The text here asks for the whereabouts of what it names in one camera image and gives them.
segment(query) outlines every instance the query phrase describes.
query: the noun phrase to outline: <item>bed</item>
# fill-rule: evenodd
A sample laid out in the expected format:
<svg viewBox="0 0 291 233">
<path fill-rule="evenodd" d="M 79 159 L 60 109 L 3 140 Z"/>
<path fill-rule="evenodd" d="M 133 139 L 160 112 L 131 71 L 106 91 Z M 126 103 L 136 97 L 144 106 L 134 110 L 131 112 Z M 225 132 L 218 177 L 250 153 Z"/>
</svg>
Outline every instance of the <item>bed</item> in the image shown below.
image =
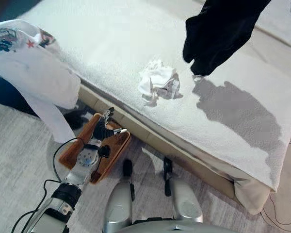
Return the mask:
<svg viewBox="0 0 291 233">
<path fill-rule="evenodd" d="M 278 188 L 291 137 L 291 46 L 254 29 L 226 63 L 194 82 L 182 49 L 185 20 L 201 7 L 43 0 L 20 19 L 56 37 L 56 55 L 81 77 L 80 99 L 100 112 L 114 105 L 115 120 L 133 135 L 257 214 Z M 177 69 L 182 97 L 150 107 L 137 85 L 153 58 Z"/>
</svg>

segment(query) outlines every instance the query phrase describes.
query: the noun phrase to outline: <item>wooden tray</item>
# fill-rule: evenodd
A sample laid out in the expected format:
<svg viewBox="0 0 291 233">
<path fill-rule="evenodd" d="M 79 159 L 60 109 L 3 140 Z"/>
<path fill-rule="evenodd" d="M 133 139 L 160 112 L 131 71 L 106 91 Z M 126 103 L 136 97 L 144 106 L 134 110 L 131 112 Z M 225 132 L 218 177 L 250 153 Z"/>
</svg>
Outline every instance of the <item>wooden tray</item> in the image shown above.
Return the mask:
<svg viewBox="0 0 291 233">
<path fill-rule="evenodd" d="M 84 126 L 82 132 L 78 137 L 83 138 L 84 142 L 87 143 L 92 136 L 93 130 L 97 125 L 101 117 L 100 113 L 93 115 L 92 119 Z M 107 125 L 108 129 L 121 128 L 120 125 L 111 121 Z M 120 157 L 122 152 L 128 146 L 130 142 L 130 132 L 125 132 L 122 134 L 114 135 L 110 138 L 103 140 L 102 146 L 108 145 L 111 149 L 109 158 L 102 158 L 97 172 L 92 173 L 91 183 L 98 183 L 104 177 L 106 177 L 111 171 L 112 166 L 115 164 L 117 159 Z M 77 156 L 80 150 L 83 148 L 83 143 L 78 140 L 70 144 L 70 146 L 61 153 L 59 162 L 69 169 L 76 164 Z"/>
</svg>

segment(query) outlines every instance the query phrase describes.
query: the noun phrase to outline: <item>bed frame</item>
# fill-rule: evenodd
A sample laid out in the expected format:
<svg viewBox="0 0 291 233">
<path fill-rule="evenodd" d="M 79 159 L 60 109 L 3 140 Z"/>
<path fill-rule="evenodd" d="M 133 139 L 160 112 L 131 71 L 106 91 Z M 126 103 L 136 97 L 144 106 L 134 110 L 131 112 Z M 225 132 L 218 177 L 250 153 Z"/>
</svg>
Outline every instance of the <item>bed frame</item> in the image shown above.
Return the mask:
<svg viewBox="0 0 291 233">
<path fill-rule="evenodd" d="M 167 141 L 131 114 L 125 112 L 116 104 L 106 100 L 101 95 L 94 92 L 93 87 L 86 81 L 82 81 L 79 91 L 79 99 L 99 113 L 102 113 L 110 106 L 113 106 L 115 108 L 113 116 L 114 120 L 121 126 L 127 128 L 132 135 L 149 144 L 151 147 L 170 158 L 185 170 L 196 175 L 202 181 L 211 185 L 219 192 L 225 194 L 240 204 L 235 195 L 233 182 L 221 177 L 205 167 L 202 161 L 197 162 L 196 157 L 193 157 L 188 152 Z"/>
</svg>

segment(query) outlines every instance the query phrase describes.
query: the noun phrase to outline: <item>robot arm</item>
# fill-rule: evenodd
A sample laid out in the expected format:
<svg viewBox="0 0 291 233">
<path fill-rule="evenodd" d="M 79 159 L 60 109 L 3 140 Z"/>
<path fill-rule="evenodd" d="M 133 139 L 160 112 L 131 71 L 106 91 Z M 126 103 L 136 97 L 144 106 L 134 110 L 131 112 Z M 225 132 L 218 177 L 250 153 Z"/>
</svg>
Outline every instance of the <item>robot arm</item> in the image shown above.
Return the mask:
<svg viewBox="0 0 291 233">
<path fill-rule="evenodd" d="M 67 233 L 69 221 L 84 188 L 89 183 L 91 174 L 98 168 L 99 154 L 103 139 L 114 134 L 124 133 L 126 129 L 108 130 L 105 126 L 113 115 L 114 108 L 107 110 L 94 129 L 92 139 L 84 146 L 77 157 L 77 162 L 68 175 L 46 200 L 30 220 L 25 233 Z"/>
</svg>

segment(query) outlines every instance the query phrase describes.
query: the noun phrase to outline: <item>gray carpet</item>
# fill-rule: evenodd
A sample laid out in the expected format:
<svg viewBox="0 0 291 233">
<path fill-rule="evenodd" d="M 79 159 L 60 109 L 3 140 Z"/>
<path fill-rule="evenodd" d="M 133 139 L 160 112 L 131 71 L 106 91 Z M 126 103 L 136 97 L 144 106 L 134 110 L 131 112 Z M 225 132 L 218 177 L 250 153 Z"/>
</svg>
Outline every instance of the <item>gray carpet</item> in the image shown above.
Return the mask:
<svg viewBox="0 0 291 233">
<path fill-rule="evenodd" d="M 33 210 L 43 196 L 43 181 L 55 179 L 51 159 L 59 144 L 52 141 L 44 124 L 34 117 L 0 105 L 0 233 L 11 231 L 14 222 Z M 170 198 L 164 196 L 163 155 L 133 138 L 110 175 L 86 188 L 68 226 L 72 233 L 100 233 L 109 194 L 121 176 L 125 158 L 133 162 L 135 202 L 133 217 L 172 217 Z M 61 177 L 67 170 L 57 164 Z M 240 205 L 175 165 L 175 172 L 194 188 L 204 222 L 240 233 L 282 232 L 265 223 L 260 215 L 251 216 Z M 48 197 L 56 184 L 47 185 Z M 20 222 L 16 232 L 24 224 Z"/>
</svg>

